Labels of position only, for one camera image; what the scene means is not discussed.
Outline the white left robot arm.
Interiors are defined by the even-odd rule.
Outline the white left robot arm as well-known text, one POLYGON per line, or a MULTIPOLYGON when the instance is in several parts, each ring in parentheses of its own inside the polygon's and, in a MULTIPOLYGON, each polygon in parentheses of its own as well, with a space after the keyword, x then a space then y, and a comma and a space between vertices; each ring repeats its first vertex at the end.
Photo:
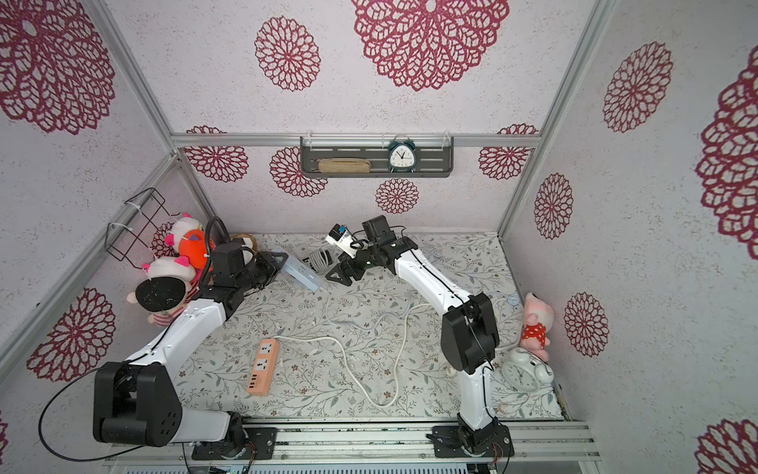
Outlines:
POLYGON ((154 448, 200 442, 223 456, 241 451, 247 442, 241 415, 184 406, 174 379, 248 294, 274 281, 287 259, 284 252, 254 253, 237 240, 217 245, 199 290, 172 324, 126 361, 105 363, 96 371, 95 440, 154 448))

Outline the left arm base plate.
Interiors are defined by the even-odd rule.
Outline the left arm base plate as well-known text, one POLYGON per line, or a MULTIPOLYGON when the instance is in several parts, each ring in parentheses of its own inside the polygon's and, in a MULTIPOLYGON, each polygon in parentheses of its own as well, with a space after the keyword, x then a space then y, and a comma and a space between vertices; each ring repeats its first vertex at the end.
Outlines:
POLYGON ((197 461, 270 460, 277 437, 276 428, 235 429, 220 442, 200 442, 189 458, 197 461))

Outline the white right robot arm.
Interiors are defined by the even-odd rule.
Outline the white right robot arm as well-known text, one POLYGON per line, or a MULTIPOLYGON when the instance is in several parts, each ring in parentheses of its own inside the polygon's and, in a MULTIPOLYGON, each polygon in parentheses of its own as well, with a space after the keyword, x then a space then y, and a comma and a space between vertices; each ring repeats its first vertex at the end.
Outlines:
POLYGON ((490 408, 489 370, 499 347, 499 329, 491 298, 473 294, 442 274, 411 237, 397 234, 379 215, 363 224, 363 239, 336 224, 326 241, 343 251, 326 279, 343 286, 361 280, 367 270, 384 268, 404 280, 441 316, 440 347, 458 374, 459 424, 474 433, 495 422, 490 408))

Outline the light blue power strip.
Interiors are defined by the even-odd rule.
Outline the light blue power strip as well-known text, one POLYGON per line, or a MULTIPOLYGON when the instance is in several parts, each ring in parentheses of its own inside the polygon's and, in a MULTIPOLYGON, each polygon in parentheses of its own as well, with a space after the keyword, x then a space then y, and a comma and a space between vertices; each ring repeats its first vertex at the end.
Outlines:
POLYGON ((283 269, 312 292, 319 292, 324 286, 324 279, 321 276, 292 255, 287 255, 283 269))

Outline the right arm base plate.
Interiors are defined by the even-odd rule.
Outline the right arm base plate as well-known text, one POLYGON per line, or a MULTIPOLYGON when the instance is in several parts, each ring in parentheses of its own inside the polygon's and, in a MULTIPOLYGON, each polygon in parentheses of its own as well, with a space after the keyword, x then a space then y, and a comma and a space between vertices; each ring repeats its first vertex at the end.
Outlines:
POLYGON ((477 431, 466 426, 434 426, 426 438, 432 442, 438 458, 510 458, 515 455, 509 429, 500 422, 477 431))

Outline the orange power strip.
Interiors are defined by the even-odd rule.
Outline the orange power strip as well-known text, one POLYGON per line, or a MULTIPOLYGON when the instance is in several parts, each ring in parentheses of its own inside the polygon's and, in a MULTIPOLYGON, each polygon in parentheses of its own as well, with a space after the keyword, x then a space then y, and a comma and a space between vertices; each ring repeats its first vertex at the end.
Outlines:
POLYGON ((246 387, 250 395, 266 396, 270 393, 279 351, 280 342, 277 339, 264 339, 260 343, 246 387))

